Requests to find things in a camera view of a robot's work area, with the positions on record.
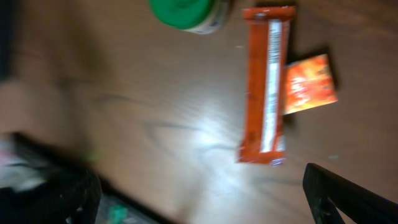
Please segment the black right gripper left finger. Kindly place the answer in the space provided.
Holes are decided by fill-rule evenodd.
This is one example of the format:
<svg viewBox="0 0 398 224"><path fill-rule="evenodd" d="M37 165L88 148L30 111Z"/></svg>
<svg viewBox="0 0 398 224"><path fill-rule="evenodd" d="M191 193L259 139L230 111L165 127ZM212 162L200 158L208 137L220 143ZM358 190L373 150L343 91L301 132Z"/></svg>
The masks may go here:
<svg viewBox="0 0 398 224"><path fill-rule="evenodd" d="M34 188L2 188L1 224L92 224L101 195L99 178L92 171L62 170Z"/></svg>

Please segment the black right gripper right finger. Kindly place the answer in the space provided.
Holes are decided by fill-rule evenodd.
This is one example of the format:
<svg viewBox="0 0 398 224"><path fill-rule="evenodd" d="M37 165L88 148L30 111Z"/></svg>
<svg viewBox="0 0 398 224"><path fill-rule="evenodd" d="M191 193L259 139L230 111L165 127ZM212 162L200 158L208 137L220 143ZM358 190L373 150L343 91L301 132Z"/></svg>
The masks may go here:
<svg viewBox="0 0 398 224"><path fill-rule="evenodd" d="M397 223L397 204L317 164L308 163L302 186L316 224Z"/></svg>

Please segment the small orange white box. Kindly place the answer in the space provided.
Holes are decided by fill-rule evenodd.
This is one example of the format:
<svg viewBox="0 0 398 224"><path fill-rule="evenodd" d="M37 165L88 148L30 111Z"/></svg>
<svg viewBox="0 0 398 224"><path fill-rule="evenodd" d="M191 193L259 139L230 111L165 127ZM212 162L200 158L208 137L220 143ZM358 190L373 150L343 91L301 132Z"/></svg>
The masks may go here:
<svg viewBox="0 0 398 224"><path fill-rule="evenodd" d="M294 62L287 67L285 114L338 101L326 54Z"/></svg>

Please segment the orange snack bar wrapper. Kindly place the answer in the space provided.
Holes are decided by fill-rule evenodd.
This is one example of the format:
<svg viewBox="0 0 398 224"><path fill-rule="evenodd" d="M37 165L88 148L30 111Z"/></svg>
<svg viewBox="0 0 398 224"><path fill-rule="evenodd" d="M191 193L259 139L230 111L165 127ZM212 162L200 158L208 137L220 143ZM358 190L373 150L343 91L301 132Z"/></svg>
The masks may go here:
<svg viewBox="0 0 398 224"><path fill-rule="evenodd" d="M277 166L285 159L284 82L290 22L295 6L253 7L249 24L248 84L238 162Z"/></svg>

